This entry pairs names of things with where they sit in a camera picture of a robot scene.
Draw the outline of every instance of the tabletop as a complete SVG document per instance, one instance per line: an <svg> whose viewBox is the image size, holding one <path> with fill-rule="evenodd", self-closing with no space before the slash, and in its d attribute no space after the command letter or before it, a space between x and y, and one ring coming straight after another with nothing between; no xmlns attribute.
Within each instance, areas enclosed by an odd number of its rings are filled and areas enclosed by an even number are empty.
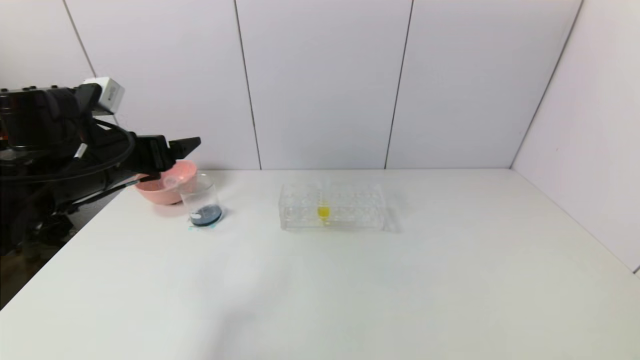
<svg viewBox="0 0 640 360"><path fill-rule="evenodd" d="M640 359L640 281L511 170L215 171L134 189L0 311L0 359ZM384 231L280 229L284 183L381 185Z"/></svg>

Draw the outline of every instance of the clear plastic cup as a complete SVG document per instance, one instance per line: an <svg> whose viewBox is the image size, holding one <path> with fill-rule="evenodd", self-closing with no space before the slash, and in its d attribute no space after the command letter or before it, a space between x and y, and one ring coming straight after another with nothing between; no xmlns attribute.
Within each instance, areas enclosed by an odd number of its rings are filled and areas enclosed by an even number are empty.
<svg viewBox="0 0 640 360"><path fill-rule="evenodd" d="M209 226L222 218L222 207L211 176L198 172L188 182L180 185L178 191L193 225Z"/></svg>

